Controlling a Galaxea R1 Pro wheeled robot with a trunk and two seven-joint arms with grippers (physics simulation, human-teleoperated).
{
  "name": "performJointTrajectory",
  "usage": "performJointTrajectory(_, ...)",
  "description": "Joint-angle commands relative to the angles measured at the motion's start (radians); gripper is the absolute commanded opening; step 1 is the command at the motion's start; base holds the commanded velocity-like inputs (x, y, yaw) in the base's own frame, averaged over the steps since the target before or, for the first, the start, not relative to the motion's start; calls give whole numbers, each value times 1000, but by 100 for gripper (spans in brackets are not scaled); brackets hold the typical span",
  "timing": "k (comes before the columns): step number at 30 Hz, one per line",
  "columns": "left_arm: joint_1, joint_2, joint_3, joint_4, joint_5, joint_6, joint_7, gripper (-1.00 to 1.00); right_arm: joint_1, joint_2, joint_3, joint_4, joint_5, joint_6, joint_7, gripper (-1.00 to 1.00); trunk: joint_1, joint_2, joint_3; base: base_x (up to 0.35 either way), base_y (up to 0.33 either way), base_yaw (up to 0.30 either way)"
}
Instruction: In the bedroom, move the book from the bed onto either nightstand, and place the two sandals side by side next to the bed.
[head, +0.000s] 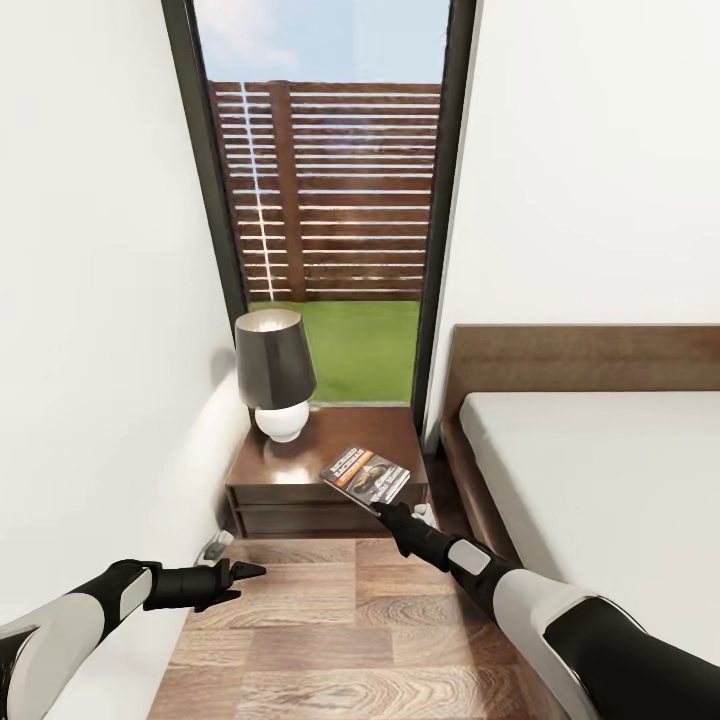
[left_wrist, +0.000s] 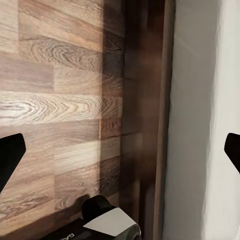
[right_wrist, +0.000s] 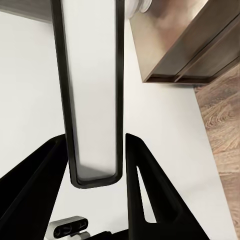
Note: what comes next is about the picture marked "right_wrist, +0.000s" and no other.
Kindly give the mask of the hardback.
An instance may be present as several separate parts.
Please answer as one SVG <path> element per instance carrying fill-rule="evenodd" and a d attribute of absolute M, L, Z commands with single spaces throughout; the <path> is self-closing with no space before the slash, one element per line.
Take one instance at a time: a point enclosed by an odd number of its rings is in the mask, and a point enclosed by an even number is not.
<path fill-rule="evenodd" d="M 125 0 L 50 0 L 71 184 L 123 176 Z"/>

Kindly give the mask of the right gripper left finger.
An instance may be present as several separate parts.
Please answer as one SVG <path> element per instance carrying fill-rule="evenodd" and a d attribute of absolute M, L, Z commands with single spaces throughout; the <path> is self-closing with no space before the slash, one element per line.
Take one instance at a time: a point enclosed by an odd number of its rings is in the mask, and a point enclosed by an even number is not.
<path fill-rule="evenodd" d="M 67 164 L 62 134 L 0 178 L 0 240 L 44 240 Z"/>

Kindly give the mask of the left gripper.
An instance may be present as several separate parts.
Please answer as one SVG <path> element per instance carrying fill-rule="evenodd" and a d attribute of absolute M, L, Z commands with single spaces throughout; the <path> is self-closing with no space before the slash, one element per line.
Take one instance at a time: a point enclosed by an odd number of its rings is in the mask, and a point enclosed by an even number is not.
<path fill-rule="evenodd" d="M 129 229 L 118 231 L 116 233 L 103 231 L 84 240 L 129 240 Z"/>

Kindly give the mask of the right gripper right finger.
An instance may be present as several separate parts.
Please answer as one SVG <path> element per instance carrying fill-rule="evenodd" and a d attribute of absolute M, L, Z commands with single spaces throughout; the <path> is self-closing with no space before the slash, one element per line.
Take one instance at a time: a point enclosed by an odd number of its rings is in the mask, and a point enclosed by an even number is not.
<path fill-rule="evenodd" d="M 125 134 L 129 240 L 210 240 L 144 141 Z M 137 167 L 156 223 L 145 220 Z"/>

